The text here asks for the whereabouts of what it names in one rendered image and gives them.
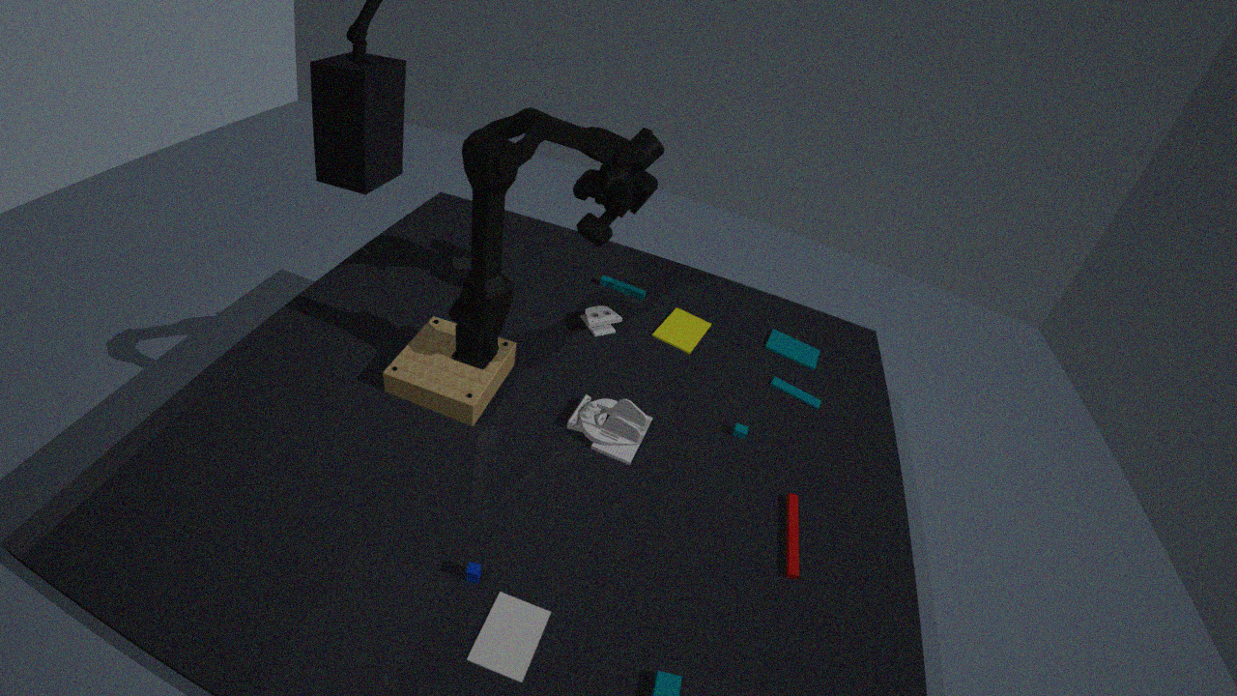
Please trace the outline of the teal rectangular bar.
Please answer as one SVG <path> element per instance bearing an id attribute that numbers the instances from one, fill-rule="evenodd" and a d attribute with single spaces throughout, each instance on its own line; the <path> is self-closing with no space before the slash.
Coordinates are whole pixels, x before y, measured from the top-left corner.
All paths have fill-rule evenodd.
<path id="1" fill-rule="evenodd" d="M 622 281 L 618 281 L 618 279 L 614 279 L 612 277 L 609 277 L 607 274 L 604 274 L 600 278 L 600 283 L 601 283 L 601 286 L 607 286 L 609 289 L 620 291 L 620 292 L 622 292 L 622 294 L 637 297 L 637 299 L 640 299 L 640 300 L 643 300 L 644 295 L 646 295 L 646 291 L 644 289 L 638 289 L 638 287 L 630 286 L 630 283 L 623 283 Z"/>

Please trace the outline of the dark red flat bar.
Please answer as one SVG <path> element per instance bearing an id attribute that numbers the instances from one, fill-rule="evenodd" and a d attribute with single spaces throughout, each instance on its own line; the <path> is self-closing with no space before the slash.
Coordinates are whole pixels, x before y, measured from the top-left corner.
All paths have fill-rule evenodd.
<path id="1" fill-rule="evenodd" d="M 790 580 L 798 580 L 799 576 L 799 516 L 798 516 L 798 494 L 787 494 L 787 558 L 785 558 L 785 577 Z"/>

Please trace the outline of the teal flat plate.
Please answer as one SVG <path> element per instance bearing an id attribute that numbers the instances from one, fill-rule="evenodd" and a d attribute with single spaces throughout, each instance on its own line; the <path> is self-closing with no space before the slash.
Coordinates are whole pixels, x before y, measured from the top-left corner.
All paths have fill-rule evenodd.
<path id="1" fill-rule="evenodd" d="M 820 356 L 820 351 L 816 347 L 811 347 L 807 342 L 799 342 L 798 339 L 776 330 L 769 333 L 769 339 L 764 344 L 764 349 L 813 370 L 816 370 L 816 361 Z"/>

